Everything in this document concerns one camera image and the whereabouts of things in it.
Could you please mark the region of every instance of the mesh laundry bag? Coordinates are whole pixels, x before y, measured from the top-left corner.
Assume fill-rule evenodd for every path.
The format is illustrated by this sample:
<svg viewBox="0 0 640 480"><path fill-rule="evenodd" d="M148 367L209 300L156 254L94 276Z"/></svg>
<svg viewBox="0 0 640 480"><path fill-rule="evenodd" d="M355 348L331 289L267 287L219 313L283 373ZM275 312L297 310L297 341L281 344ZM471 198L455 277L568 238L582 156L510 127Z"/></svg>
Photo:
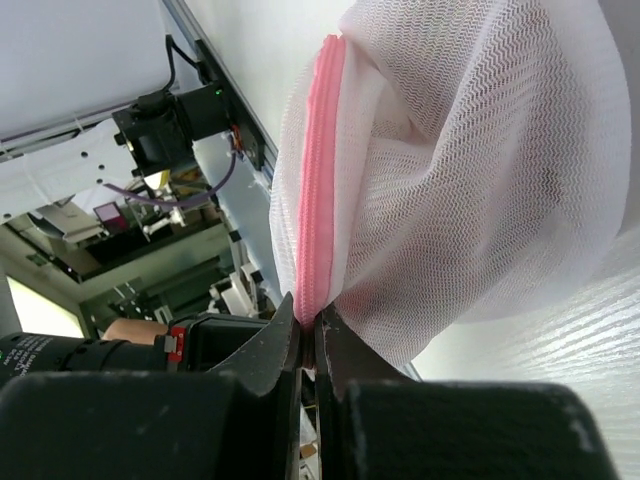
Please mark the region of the mesh laundry bag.
<svg viewBox="0 0 640 480"><path fill-rule="evenodd" d="M363 0L291 96L271 225L309 327L393 364L557 302L622 221L631 121L596 0Z"/></svg>

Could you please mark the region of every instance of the pink zipper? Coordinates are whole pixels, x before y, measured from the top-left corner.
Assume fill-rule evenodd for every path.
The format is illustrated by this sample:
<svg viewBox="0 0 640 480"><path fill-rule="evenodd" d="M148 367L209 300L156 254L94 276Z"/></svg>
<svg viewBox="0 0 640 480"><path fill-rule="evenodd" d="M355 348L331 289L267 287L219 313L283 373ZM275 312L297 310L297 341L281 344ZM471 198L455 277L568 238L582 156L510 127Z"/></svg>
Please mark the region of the pink zipper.
<svg viewBox="0 0 640 480"><path fill-rule="evenodd" d="M344 38L325 39L307 99L294 295L294 313L303 329L312 328L331 287L336 124L346 51Z"/></svg>

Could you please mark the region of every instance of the white panel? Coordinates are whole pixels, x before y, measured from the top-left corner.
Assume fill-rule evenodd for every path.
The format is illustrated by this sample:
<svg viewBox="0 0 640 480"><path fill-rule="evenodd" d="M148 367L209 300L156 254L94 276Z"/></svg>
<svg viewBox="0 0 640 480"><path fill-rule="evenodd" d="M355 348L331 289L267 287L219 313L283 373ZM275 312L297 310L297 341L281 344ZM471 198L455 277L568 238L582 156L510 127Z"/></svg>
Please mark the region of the white panel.
<svg viewBox="0 0 640 480"><path fill-rule="evenodd" d="M161 87L164 35L159 0L3 0L0 138Z"/></svg>

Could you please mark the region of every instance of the purple cable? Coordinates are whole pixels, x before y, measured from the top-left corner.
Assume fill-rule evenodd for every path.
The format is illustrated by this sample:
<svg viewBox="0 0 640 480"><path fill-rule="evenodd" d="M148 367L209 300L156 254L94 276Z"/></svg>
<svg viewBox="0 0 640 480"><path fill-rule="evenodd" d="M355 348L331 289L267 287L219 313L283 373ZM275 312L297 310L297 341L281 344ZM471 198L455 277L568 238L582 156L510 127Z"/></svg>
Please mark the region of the purple cable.
<svg viewBox="0 0 640 480"><path fill-rule="evenodd" d="M113 190L114 192L119 193L120 195L124 195L127 198L136 200L137 202L140 202L140 203L145 203L147 205L156 205L158 207L170 207L170 208L173 208L173 207L194 208L202 205L211 197L213 197L218 192L218 190L224 187L224 185L229 181L229 178L231 178L231 174L233 173L233 170L236 167L236 156L237 156L237 152L232 151L231 164L229 165L229 170L227 171L227 174L224 176L224 178L220 180L220 182L218 182L218 184L215 187L211 187L211 190L208 190L204 193L199 193L197 195L194 195L193 197L187 198L186 200L180 200L177 202L167 202L165 200L156 200L154 198L147 198L147 197L143 197L142 195L136 195L135 193L130 192L129 190L116 187L111 183L105 183L103 186L108 188L109 190Z"/></svg>

